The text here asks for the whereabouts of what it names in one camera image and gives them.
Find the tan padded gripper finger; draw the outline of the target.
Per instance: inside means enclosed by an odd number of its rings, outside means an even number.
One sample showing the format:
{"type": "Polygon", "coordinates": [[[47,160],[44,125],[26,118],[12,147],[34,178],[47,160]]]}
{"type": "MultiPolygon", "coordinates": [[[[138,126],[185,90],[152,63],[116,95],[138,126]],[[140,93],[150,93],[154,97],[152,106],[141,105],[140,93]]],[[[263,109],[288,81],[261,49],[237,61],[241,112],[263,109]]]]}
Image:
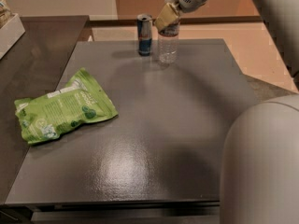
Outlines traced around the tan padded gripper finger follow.
{"type": "Polygon", "coordinates": [[[179,19],[179,12],[173,3],[166,3],[156,18],[154,25],[159,32],[179,19]]]}

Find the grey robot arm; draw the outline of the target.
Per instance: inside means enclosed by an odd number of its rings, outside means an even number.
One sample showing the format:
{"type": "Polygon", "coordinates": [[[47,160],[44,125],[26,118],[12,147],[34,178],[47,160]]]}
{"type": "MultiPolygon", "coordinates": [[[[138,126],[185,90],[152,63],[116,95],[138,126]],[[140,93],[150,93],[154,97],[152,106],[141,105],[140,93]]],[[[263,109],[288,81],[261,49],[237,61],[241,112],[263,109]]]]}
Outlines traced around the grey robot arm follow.
{"type": "MultiPolygon", "coordinates": [[[[299,0],[252,0],[294,81],[299,0]]],[[[261,102],[231,126],[221,165],[220,224],[299,224],[299,95],[261,102]]]]}

